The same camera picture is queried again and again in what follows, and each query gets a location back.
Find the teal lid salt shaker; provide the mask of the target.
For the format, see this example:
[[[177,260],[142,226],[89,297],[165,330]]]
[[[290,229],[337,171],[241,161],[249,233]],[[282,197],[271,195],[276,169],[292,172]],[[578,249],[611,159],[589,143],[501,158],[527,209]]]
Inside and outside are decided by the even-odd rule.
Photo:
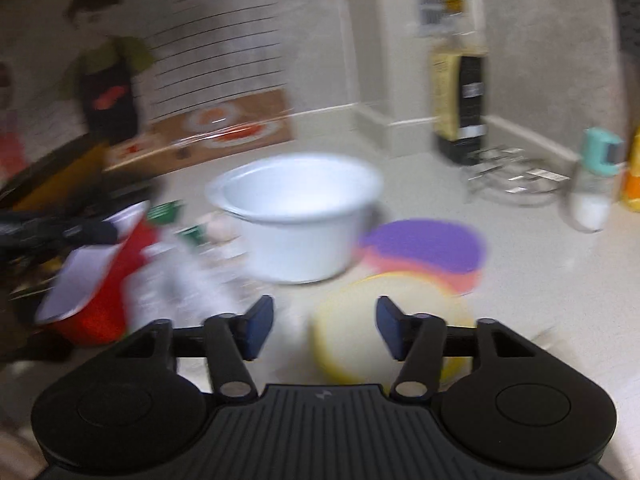
[[[599,127],[585,130],[580,159],[565,195],[565,214],[574,229],[595,233],[604,228],[623,170],[625,143]]]

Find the dark soy sauce bottle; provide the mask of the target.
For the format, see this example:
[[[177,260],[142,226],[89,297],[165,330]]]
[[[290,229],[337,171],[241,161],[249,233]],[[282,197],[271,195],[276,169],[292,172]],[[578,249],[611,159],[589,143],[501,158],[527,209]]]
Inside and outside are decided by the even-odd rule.
[[[472,166],[486,136],[486,53],[463,38],[464,11],[465,0],[442,0],[442,36],[431,53],[430,79],[437,151],[455,165]]]

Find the orange detergent bottle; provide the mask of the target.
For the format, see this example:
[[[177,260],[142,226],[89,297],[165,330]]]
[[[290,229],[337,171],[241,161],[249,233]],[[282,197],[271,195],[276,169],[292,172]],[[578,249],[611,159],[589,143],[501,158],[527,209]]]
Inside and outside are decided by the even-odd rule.
[[[631,140],[620,200],[631,211],[640,210],[640,128],[636,129]]]

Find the white round plastic bowl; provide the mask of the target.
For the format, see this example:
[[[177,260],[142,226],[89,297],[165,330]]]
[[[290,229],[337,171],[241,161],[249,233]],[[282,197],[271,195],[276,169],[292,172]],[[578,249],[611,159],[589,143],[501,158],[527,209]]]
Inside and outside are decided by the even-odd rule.
[[[206,197],[234,220],[250,274],[308,284],[352,265],[382,191],[382,174],[368,162],[294,153],[229,170],[209,182]]]

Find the clear plastic bag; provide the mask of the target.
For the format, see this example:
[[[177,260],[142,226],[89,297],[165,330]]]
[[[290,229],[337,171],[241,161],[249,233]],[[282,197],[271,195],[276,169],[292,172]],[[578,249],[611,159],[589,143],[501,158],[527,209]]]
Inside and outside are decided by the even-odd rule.
[[[197,224],[207,236],[201,250],[176,235],[188,227],[181,216],[170,226],[154,226],[157,241],[143,249],[145,264],[124,286],[131,333],[161,318],[191,327],[214,315],[242,314],[268,294],[268,286],[248,273],[246,250],[231,218],[214,211],[190,226]]]

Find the purple pink sponge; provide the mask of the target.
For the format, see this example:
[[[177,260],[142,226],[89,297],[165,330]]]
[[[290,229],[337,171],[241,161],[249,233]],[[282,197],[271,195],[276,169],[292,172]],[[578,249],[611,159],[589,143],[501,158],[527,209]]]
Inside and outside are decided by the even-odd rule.
[[[480,284],[487,244],[467,224],[417,218],[377,226],[360,240],[357,254],[378,272],[425,274],[467,294]]]

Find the green snack wrapper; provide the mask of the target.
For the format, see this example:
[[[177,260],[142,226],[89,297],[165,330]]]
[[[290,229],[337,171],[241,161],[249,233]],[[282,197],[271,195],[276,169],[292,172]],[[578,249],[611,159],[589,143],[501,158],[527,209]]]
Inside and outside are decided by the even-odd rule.
[[[182,211],[183,202],[181,200],[157,204],[146,213],[146,221],[153,226],[170,226],[179,221]]]

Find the black frying pan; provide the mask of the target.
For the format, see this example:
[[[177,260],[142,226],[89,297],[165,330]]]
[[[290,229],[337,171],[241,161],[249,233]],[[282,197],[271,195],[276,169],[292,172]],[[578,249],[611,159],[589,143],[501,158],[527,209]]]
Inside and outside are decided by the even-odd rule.
[[[81,136],[40,158],[1,188],[3,211],[106,218],[155,202],[164,190],[152,170],[121,164],[122,144]]]

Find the black perforated wall rack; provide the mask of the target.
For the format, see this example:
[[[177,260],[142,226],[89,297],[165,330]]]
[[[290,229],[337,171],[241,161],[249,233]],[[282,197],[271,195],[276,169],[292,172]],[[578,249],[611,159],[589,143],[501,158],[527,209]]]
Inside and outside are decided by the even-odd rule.
[[[614,0],[620,50],[639,57],[640,0]]]

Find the cartoon kitchen wall sticker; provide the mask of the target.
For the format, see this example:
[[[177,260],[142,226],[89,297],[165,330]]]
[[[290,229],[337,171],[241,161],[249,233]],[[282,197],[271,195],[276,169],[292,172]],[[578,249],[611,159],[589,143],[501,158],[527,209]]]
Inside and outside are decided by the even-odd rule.
[[[288,114],[273,0],[1,0],[1,172],[93,136],[112,165]]]

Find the yellow round scrub pad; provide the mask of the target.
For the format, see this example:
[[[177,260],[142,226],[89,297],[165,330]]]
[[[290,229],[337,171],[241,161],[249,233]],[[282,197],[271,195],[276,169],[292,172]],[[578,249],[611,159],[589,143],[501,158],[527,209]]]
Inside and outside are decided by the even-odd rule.
[[[452,326],[474,325],[465,302],[426,275],[390,272],[356,281],[326,298],[311,322],[314,358],[332,384],[380,384],[387,389],[395,380],[401,364],[388,352],[375,323],[381,296],[408,314],[434,314]]]

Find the red rectangular food container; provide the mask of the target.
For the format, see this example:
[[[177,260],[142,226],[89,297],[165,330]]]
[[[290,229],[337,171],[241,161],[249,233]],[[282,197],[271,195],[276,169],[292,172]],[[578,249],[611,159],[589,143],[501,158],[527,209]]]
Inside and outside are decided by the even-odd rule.
[[[66,259],[35,314],[39,327],[50,328],[80,348],[118,341],[127,331],[124,283],[145,264],[143,249],[157,241],[146,221],[148,202],[131,205],[110,220],[119,243],[85,246]]]

